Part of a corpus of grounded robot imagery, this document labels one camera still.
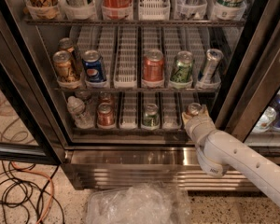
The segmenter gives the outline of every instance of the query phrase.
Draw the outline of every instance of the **clear plastic bag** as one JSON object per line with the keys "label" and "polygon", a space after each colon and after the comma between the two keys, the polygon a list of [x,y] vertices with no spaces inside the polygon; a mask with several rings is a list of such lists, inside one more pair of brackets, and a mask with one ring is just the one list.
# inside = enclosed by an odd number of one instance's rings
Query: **clear plastic bag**
{"label": "clear plastic bag", "polygon": [[87,224],[188,224],[189,197],[163,184],[140,184],[129,189],[92,194]]}

